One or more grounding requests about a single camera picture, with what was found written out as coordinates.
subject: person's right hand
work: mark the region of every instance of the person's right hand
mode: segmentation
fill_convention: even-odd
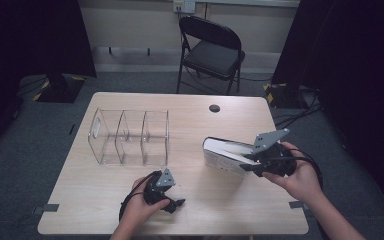
[[[137,179],[132,186],[134,189],[144,177]],[[137,229],[154,213],[164,208],[170,203],[170,200],[164,199],[153,205],[148,205],[143,198],[143,191],[145,190],[146,180],[132,195],[130,201],[127,203],[123,216],[115,229],[112,239],[125,240],[130,239]]]
[[[288,142],[282,143],[285,148],[290,149],[292,156],[303,157],[296,146]],[[316,171],[310,163],[297,160],[295,173],[289,177],[281,177],[269,172],[263,172],[263,176],[269,181],[284,188],[292,197],[308,204],[312,199],[316,199],[318,194],[323,194],[317,178]]]

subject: folding chair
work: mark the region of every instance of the folding chair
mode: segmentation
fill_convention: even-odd
[[[239,91],[241,63],[245,58],[245,52],[242,51],[238,35],[226,26],[195,16],[181,18],[179,27],[183,42],[176,93],[179,93],[180,83],[195,88],[181,81],[183,66],[194,69],[198,76],[202,72],[229,81],[226,95],[229,95],[237,72],[236,82]],[[197,38],[199,43],[191,48],[188,37]]]

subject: wooden table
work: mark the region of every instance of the wooden table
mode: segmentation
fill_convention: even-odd
[[[209,106],[221,110],[213,113]],[[305,234],[303,210],[282,188],[254,174],[240,178],[205,165],[202,143],[208,136],[253,144],[255,135],[275,130],[267,103],[259,97],[96,93],[38,230],[46,235],[109,235],[118,224],[120,202],[134,180],[159,167],[100,165],[88,144],[98,107],[113,110],[168,110],[168,167],[176,185],[167,191],[186,202],[176,212],[151,216],[138,235]]]

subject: person's left hand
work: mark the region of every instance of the person's left hand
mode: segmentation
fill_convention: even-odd
[[[144,177],[137,179],[133,183],[132,189],[135,188],[143,179]],[[148,205],[145,202],[145,199],[143,199],[143,190],[145,189],[148,180],[143,182],[138,187],[138,189],[136,189],[136,191],[132,193],[136,195],[132,196],[130,201],[127,203],[126,209],[124,210],[123,216],[116,231],[113,234],[113,237],[114,235],[118,235],[116,234],[117,232],[123,233],[124,236],[132,236],[134,232],[139,228],[139,226],[141,226],[146,220],[148,220],[148,218],[152,214],[164,208],[170,203],[170,200],[168,199],[161,200],[153,205]]]

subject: wall outlet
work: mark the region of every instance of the wall outlet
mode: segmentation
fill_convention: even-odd
[[[185,1],[173,1],[173,12],[183,12],[185,8]]]
[[[194,1],[173,1],[173,12],[195,13]]]

